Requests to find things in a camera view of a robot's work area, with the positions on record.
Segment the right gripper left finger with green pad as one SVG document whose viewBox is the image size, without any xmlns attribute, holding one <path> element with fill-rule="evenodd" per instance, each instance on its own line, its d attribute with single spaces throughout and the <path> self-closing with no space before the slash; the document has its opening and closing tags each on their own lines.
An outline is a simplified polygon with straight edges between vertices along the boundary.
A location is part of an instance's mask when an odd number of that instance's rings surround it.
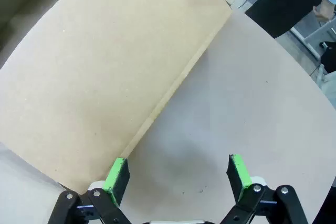
<svg viewBox="0 0 336 224">
<path fill-rule="evenodd" d="M 120 204 L 130 179 L 128 160 L 118 157 L 102 187 L 80 195 L 73 190 L 63 191 L 53 208 L 49 223 L 129 223 Z"/>
</svg>

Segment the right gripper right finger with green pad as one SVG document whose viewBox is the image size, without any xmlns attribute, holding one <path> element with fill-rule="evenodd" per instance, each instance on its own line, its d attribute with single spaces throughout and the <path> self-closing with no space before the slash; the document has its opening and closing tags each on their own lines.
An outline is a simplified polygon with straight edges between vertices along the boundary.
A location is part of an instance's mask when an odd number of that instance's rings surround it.
<svg viewBox="0 0 336 224">
<path fill-rule="evenodd" d="M 281 185 L 272 190 L 267 185 L 253 183 L 239 154 L 230 154 L 226 172 L 235 205 L 221 223 L 251 223 L 263 216 L 269 223 L 307 223 L 307 217 L 295 189 Z"/>
</svg>

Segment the person's left hand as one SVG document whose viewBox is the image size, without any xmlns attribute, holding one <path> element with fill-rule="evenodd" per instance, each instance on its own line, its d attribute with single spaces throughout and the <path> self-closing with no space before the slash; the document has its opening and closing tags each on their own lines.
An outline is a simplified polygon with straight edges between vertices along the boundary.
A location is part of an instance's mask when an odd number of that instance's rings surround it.
<svg viewBox="0 0 336 224">
<path fill-rule="evenodd" d="M 335 5 L 329 0 L 322 0 L 319 8 L 313 7 L 312 11 L 316 18 L 321 22 L 331 21 L 334 17 Z"/>
</svg>

